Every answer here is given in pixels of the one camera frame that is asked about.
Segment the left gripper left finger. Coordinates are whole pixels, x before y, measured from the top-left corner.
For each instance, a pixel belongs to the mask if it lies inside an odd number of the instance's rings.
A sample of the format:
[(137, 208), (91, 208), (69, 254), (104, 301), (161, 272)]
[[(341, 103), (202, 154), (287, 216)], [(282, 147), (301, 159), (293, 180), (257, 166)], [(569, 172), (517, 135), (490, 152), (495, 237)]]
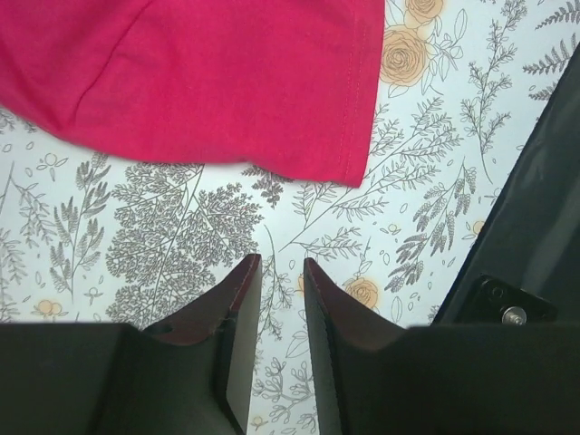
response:
[(152, 324), (145, 429), (151, 434), (247, 430), (262, 288), (250, 254), (218, 285)]

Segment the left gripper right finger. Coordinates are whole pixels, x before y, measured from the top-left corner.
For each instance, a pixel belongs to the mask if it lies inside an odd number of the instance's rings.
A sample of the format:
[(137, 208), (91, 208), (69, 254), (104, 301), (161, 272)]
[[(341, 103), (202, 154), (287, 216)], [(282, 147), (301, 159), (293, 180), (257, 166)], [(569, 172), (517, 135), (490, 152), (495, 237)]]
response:
[(393, 434), (397, 368), (389, 346), (403, 329), (304, 261), (304, 305), (322, 434)]

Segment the magenta t shirt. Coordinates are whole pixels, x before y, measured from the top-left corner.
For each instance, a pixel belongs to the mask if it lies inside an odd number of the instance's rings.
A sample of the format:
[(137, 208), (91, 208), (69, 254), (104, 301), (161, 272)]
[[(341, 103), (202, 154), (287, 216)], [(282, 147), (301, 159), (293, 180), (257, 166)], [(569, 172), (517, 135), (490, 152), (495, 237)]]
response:
[(1, 103), (131, 160), (361, 185), (381, 1), (4, 1)]

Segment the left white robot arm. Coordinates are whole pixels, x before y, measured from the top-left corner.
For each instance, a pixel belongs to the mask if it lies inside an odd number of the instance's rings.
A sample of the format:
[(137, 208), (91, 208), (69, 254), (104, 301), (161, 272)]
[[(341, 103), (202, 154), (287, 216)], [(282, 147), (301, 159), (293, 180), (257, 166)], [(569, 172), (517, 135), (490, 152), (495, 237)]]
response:
[[(579, 60), (573, 57), (429, 326), (401, 328), (306, 260), (323, 434), (579, 431)], [(147, 330), (123, 434), (241, 434), (260, 259)]]

